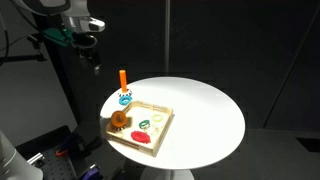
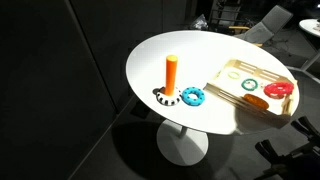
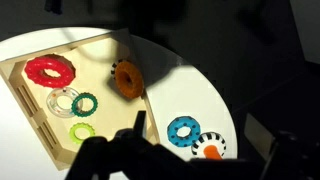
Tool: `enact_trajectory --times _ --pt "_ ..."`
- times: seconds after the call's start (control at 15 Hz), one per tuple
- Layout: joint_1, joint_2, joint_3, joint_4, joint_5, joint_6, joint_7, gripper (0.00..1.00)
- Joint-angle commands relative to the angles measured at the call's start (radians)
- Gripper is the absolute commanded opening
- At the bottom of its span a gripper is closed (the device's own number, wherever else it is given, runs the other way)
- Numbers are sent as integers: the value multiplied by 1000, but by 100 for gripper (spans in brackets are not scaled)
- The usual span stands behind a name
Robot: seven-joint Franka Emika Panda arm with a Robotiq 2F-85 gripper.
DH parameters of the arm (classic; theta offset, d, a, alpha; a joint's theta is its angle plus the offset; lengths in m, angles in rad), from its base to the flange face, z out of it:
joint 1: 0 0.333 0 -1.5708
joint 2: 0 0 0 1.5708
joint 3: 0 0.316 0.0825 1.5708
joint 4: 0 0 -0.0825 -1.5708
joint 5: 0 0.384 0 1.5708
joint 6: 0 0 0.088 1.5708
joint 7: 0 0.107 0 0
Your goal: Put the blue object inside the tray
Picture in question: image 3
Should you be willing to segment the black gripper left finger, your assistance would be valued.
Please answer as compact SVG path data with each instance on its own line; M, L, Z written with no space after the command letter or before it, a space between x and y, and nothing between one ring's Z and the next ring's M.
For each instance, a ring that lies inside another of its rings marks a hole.
M90 137L86 139L65 180L109 180L110 172L103 165L103 149L107 144L104 137Z

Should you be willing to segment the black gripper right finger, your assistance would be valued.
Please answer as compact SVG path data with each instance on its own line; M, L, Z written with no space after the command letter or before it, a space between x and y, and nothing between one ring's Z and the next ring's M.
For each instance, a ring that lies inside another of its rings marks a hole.
M320 144L307 144L280 131L259 180L320 180Z

